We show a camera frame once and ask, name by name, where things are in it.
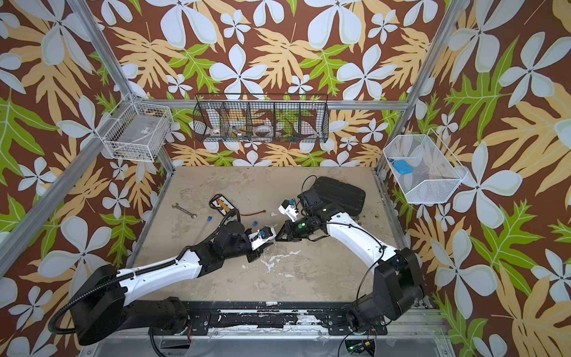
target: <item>cable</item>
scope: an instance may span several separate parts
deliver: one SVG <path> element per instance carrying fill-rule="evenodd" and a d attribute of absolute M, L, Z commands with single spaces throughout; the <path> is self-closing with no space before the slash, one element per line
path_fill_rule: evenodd
<path fill-rule="evenodd" d="M 112 278 L 106 282 L 104 282 L 101 285 L 97 285 L 94 288 L 80 294 L 79 296 L 77 296 L 76 298 L 72 298 L 72 300 L 70 300 L 67 304 L 65 304 L 61 309 L 59 309 L 58 312 L 56 312 L 54 314 L 54 316 L 51 318 L 51 320 L 48 322 L 47 324 L 47 328 L 48 330 L 52 333 L 52 334 L 56 334 L 56 335 L 70 335 L 70 334 L 74 334 L 75 333 L 75 328 L 59 328 L 58 326 L 56 326 L 56 324 L 58 323 L 58 320 L 60 317 L 62 317 L 69 309 L 71 309 L 72 307 L 74 307 L 76 304 L 78 304 L 80 301 L 86 299 L 87 297 L 91 296 L 92 294 L 98 292 L 99 290 L 102 290 L 108 286 L 117 284 L 119 282 L 122 282 L 123 280 L 127 280 L 127 279 L 131 279 L 134 278 L 136 275 L 143 275 L 146 274 L 148 272 L 151 271 L 155 271 L 155 270 L 159 270 L 159 269 L 163 269 L 166 268 L 168 266 L 171 266 L 173 264 L 176 264 L 176 260 L 170 260 L 166 263 L 162 263 L 156 266 L 152 266 L 149 268 L 145 268 L 145 269 L 141 269 L 139 271 L 136 272 L 130 272 L 128 274 L 125 275 L 121 275 L 119 277 L 115 277 Z"/>
<path fill-rule="evenodd" d="M 337 357 L 339 357 L 339 352 L 341 352 L 341 345 L 343 344 L 343 342 L 345 342 L 346 338 L 349 337 L 350 334 L 352 334 L 353 331 L 350 331 L 342 340 L 341 343 L 339 344 L 339 348 L 337 349 Z"/>
<path fill-rule="evenodd" d="M 151 347 L 153 349 L 153 351 L 155 351 L 156 355 L 159 357 L 166 357 L 165 355 L 163 355 L 163 353 L 159 350 L 159 348 L 156 346 L 155 344 L 155 337 L 152 334 L 152 327 L 149 327 L 148 329 L 148 334 L 151 337 Z"/>
<path fill-rule="evenodd" d="M 374 235 L 372 235 L 371 233 L 365 231 L 363 228 L 361 228 L 361 227 L 359 227 L 359 226 L 354 226 L 354 225 L 349 224 L 349 223 L 339 223 L 339 222 L 326 222 L 325 224 L 337 224 L 337 225 L 339 225 L 339 226 L 347 226 L 347 227 L 350 227 L 350 228 L 358 229 L 358 230 L 360 230 L 360 231 L 363 231 L 363 232 L 367 233 L 368 236 L 370 236 L 371 238 L 373 238 L 373 240 L 375 241 L 375 243 L 381 244 L 381 241 L 378 240 L 378 239 L 376 239 Z"/>
<path fill-rule="evenodd" d="M 303 186 L 305 186 L 305 183 L 307 182 L 307 180 L 309 180 L 310 177 L 315 177 L 315 181 L 313 182 L 313 184 L 315 184 L 315 182 L 317 181 L 317 176 L 316 175 L 309 175 L 305 178 L 305 180 L 303 181 L 303 183 L 301 184 L 301 191 L 303 192 Z"/>
<path fill-rule="evenodd" d="M 367 272 L 366 272 L 365 275 L 363 276 L 363 280 L 361 280 L 361 283 L 359 284 L 359 288 L 357 289 L 357 298 L 355 299 L 355 305 L 357 305 L 357 304 L 359 303 L 359 291 L 361 291 L 361 286 L 363 285 L 363 282 L 365 281 L 365 278 L 367 277 L 367 274 L 369 274 L 369 270 L 371 270 L 372 267 L 374 267 L 375 264 L 376 264 L 380 259 L 382 259 L 383 256 L 385 255 L 385 246 L 383 246 L 383 245 L 381 244 L 381 247 L 383 248 L 383 252 L 381 253 L 381 257 L 380 257 L 379 259 L 377 259 L 377 260 L 373 263 L 373 265 L 371 265 L 371 266 L 369 267 L 369 269 L 367 269 Z"/>
<path fill-rule="evenodd" d="M 242 213 L 241 216 L 242 216 L 242 217 L 244 217 L 244 216 L 253 216 L 253 215 L 256 215 L 256 214 L 260 214 L 260 213 L 266 213 L 266 210 L 259 211 L 259 212 L 256 212 L 256 213 L 248 213 L 248 214 L 243 214 L 243 213 Z"/>

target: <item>blue sponge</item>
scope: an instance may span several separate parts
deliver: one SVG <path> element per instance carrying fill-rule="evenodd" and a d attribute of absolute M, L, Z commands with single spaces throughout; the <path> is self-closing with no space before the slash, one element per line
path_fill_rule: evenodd
<path fill-rule="evenodd" d="M 401 174 L 401 175 L 406 175 L 406 174 L 410 174 L 413 170 L 413 168 L 411 167 L 411 165 L 409 165 L 405 160 L 398 160 L 395 161 L 393 163 L 393 167 L 395 168 L 395 170 Z"/>

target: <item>table surface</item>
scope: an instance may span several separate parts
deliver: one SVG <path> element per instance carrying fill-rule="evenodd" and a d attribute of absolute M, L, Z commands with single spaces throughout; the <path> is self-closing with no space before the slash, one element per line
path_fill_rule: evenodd
<path fill-rule="evenodd" d="M 310 175 L 327 176 L 350 183 L 366 193 L 359 224 L 386 244 L 396 246 L 373 172 L 367 167 L 180 167 L 140 248 L 134 266 L 141 266 L 179 254 L 186 245 L 212 233 L 222 216 L 208 206 L 208 200 L 223 194 L 243 213 L 246 228 L 274 226 L 276 232 L 287 219 L 278 212 L 284 199 L 297 197 Z M 307 180 L 310 188 L 314 178 Z M 196 213 L 192 219 L 172 208 Z M 322 235 L 317 231 L 313 239 Z M 353 301 L 367 270 L 349 248 L 327 237 L 317 242 L 275 242 L 262 256 L 248 263 L 245 256 L 227 259 L 222 268 L 194 280 L 185 280 L 146 295 L 143 299 L 177 296 L 181 300 L 233 301 Z M 362 293 L 372 289 L 369 274 Z"/>

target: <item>white paint stain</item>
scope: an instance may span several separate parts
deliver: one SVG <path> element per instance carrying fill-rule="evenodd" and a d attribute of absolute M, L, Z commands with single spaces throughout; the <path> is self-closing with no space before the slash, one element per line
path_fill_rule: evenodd
<path fill-rule="evenodd" d="M 275 267 L 276 263 L 279 263 L 279 262 L 280 262 L 281 259 L 278 259 L 278 258 L 286 258 L 286 257 L 288 257 L 288 256 L 290 256 L 290 255 L 297 255 L 297 254 L 299 254 L 299 253 L 301 253 L 301 250 L 298 250 L 297 252 L 292 252 L 292 251 L 290 251 L 288 254 L 285 254 L 285 255 L 283 255 L 283 254 L 273 255 L 273 256 L 270 257 L 270 259 L 269 259 L 267 262 L 266 262 L 265 260 L 262 260 L 262 259 L 260 259 L 260 261 L 261 261 L 262 263 L 264 263 L 264 265 L 268 268 L 268 271 L 266 272 L 266 274 L 267 274 L 267 273 L 272 272 L 272 268 Z"/>

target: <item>wall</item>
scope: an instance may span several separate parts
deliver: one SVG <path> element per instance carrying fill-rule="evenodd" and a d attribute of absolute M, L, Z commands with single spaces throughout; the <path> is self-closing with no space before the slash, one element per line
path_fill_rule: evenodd
<path fill-rule="evenodd" d="M 381 93 L 383 99 L 404 100 L 447 2 L 340 3 L 129 0 L 89 5 L 142 97 L 308 92 L 322 94 L 321 99 L 328 94 L 329 100 L 380 99 Z M 335 11 L 346 19 L 342 25 Z M 325 21 L 328 14 L 330 22 Z M 236 71 L 242 79 L 236 79 Z M 175 111 L 177 123 L 167 138 L 177 165 L 374 166 L 388 134 L 383 123 L 394 121 L 385 118 L 391 113 L 334 111 L 331 140 L 320 146 L 209 145 L 193 138 L 191 113 Z"/>
<path fill-rule="evenodd" d="M 458 356 L 571 351 L 569 10 L 472 2 L 408 126 L 448 137 L 471 175 L 433 206 L 407 204 L 388 179 Z"/>
<path fill-rule="evenodd" d="M 0 6 L 4 241 L 92 139 L 119 96 L 63 0 Z M 47 322 L 94 269 L 124 265 L 164 181 L 159 168 L 99 155 L 0 279 L 0 355 L 77 355 L 75 338 L 49 334 Z M 69 316 L 63 321 L 69 325 Z"/>

